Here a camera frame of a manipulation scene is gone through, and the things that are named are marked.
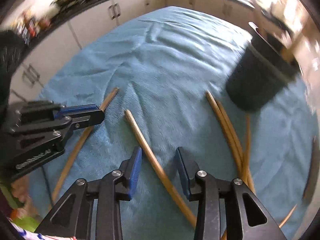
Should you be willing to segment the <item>person left hand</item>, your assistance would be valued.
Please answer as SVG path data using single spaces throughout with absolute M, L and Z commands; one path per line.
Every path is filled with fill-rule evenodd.
M 33 205 L 33 201 L 29 196 L 29 176 L 25 175 L 20 179 L 11 183 L 12 196 L 17 198 L 22 207 L 14 209 L 10 215 L 11 219 L 23 219 L 30 217 L 37 222 L 41 220 L 36 207 Z

